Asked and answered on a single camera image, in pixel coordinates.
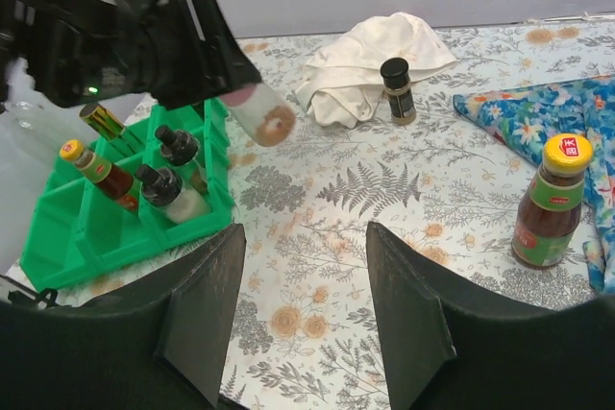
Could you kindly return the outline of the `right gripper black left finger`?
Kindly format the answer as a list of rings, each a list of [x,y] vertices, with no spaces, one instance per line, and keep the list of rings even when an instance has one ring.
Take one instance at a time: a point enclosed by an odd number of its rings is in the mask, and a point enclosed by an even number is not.
[[[233,409],[220,385],[246,241],[231,225],[81,306],[1,280],[5,409]]]

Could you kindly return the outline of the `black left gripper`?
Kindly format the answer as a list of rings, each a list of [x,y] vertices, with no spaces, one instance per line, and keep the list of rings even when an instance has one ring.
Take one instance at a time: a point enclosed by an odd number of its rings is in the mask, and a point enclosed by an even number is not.
[[[262,82],[217,0],[1,0],[1,100],[18,60],[60,108],[148,93],[178,109]]]

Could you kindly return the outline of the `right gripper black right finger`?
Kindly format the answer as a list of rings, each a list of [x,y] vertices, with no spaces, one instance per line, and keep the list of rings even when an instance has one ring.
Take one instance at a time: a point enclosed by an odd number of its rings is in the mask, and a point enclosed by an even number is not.
[[[614,299],[563,310],[515,301],[366,229],[368,275],[395,409],[610,409]]]

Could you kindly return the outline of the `pink-lid spice jar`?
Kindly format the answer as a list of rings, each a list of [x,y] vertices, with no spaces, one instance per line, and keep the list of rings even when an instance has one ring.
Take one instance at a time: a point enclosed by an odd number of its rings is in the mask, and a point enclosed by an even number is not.
[[[278,145],[295,126],[294,110],[265,83],[244,86],[220,99],[244,132],[262,147]]]

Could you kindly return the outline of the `small black-cap spice jar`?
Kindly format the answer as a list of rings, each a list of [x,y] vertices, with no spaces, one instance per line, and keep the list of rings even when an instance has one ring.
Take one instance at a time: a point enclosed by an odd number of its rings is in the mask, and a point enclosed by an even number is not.
[[[161,156],[175,169],[180,177],[197,192],[208,192],[205,155],[199,140],[184,130],[172,130],[161,125],[155,130],[155,137],[161,143]]]

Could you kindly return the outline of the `gold-cap pepper grinder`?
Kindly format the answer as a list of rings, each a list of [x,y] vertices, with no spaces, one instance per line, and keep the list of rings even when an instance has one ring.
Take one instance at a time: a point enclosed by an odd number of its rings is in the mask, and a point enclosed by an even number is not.
[[[98,103],[82,107],[80,118],[108,141],[121,138],[126,127],[108,109]]]

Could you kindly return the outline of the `black-cap white powder bottle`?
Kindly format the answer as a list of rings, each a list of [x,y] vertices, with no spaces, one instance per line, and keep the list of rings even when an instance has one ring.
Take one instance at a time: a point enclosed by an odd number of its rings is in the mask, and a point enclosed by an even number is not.
[[[141,164],[135,170],[141,195],[174,224],[182,224],[210,213],[205,198],[172,169]]]

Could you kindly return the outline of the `black-lid seasoning shaker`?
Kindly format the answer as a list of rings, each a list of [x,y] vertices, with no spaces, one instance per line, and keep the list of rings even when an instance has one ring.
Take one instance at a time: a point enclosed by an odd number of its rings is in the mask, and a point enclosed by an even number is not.
[[[397,125],[408,125],[416,118],[409,77],[409,64],[403,58],[391,58],[380,68],[384,95],[388,101],[392,121]]]

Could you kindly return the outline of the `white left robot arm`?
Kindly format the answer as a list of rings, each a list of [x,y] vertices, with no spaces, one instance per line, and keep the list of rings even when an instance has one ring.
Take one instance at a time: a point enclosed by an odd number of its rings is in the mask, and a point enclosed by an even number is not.
[[[63,109],[147,93],[166,109],[261,82],[217,0],[1,0],[1,97],[23,65]]]

